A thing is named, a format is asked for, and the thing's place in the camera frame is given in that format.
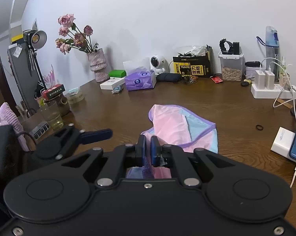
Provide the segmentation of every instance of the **vase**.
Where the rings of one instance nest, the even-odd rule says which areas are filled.
[[[103,49],[98,49],[96,52],[91,52],[87,55],[88,61],[90,62],[90,69],[95,74],[96,82],[102,82],[109,79],[109,75],[106,72],[107,62]]]

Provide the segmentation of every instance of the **wooden table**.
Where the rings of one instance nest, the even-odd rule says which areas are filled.
[[[271,99],[254,99],[250,87],[241,87],[239,82],[215,84],[211,79],[200,79],[194,85],[157,83],[153,90],[123,90],[114,95],[101,90],[95,81],[81,88],[85,99],[71,106],[64,122],[86,131],[111,128],[114,135],[109,140],[81,145],[76,154],[95,146],[112,151],[117,145],[136,143],[139,134],[152,127],[148,112],[154,104],[176,104],[216,123],[219,154],[291,182],[296,164],[270,148],[280,126],[295,131],[294,117],[285,106],[273,109]],[[256,130],[257,124],[264,130]],[[286,219],[296,227],[296,180],[292,191]]]

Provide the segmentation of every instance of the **peanuts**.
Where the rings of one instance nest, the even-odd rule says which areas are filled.
[[[224,81],[241,81],[242,70],[232,69],[229,67],[222,68],[222,79]]]

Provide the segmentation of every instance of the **white power strip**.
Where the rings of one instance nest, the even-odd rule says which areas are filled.
[[[275,140],[273,142],[273,145],[271,147],[271,151],[278,153],[281,156],[296,163],[296,160],[292,159],[289,156],[289,150],[290,150],[294,135],[295,133],[280,127],[275,137]]]
[[[252,85],[251,85],[251,92],[252,92],[254,98],[275,99],[281,90],[282,90],[282,87],[278,83],[275,83],[273,90],[269,90],[266,88],[263,90],[259,90],[258,88],[256,88],[256,85],[254,83],[252,83]],[[294,90],[292,90],[292,91],[294,92],[293,95],[296,98],[296,92]],[[290,90],[283,90],[283,92],[280,94],[280,98],[291,99],[292,98],[291,91]]]

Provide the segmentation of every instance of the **door frame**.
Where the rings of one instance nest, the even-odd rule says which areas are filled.
[[[9,87],[6,74],[4,72],[4,68],[0,58],[0,90],[4,100],[9,104],[11,110],[16,114],[16,116],[20,116],[18,109],[16,108],[16,101],[11,93],[11,89]]]

